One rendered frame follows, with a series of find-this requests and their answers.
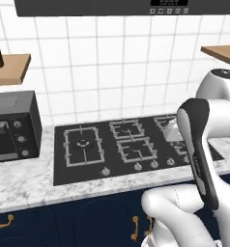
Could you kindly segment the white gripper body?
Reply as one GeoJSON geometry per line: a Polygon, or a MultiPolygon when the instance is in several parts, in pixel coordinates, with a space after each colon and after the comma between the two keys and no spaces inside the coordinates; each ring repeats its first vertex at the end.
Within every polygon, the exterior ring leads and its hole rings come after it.
{"type": "Polygon", "coordinates": [[[183,141],[182,134],[179,131],[177,120],[171,120],[163,130],[163,136],[167,142],[183,141]]]}

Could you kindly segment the black gas hob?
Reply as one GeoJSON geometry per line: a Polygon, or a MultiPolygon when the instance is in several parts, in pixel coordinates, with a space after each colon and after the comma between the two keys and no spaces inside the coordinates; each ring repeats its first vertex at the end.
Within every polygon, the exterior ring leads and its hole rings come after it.
{"type": "Polygon", "coordinates": [[[173,114],[80,123],[54,128],[53,184],[63,185],[187,166],[184,142],[167,142],[163,130],[173,114]],[[174,166],[167,159],[175,160],[174,166]],[[156,169],[151,162],[158,163],[156,169]],[[141,171],[134,164],[142,165],[141,171]],[[105,177],[101,171],[110,170],[105,177]]]}

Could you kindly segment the dark grey range hood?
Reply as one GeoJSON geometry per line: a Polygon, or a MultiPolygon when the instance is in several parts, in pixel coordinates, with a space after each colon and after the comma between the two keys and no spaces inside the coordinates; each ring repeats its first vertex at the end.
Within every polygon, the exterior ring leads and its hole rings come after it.
{"type": "Polygon", "coordinates": [[[18,16],[230,14],[230,0],[14,0],[18,16]]]}

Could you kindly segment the black toaster oven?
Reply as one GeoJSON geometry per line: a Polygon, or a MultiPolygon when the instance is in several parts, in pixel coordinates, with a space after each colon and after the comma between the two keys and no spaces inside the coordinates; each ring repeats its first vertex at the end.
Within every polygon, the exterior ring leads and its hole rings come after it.
{"type": "Polygon", "coordinates": [[[0,93],[0,162],[38,157],[42,132],[34,91],[0,93]]]}

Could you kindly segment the wooden wall shelf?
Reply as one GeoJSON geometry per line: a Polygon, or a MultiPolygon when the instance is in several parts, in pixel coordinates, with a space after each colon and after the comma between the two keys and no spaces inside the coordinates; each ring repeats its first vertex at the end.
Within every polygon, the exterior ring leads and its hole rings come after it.
{"type": "Polygon", "coordinates": [[[230,65],[230,45],[202,46],[201,51],[230,65]]]}
{"type": "Polygon", "coordinates": [[[31,62],[31,55],[4,55],[3,60],[4,66],[0,68],[0,86],[20,85],[31,62]]]}

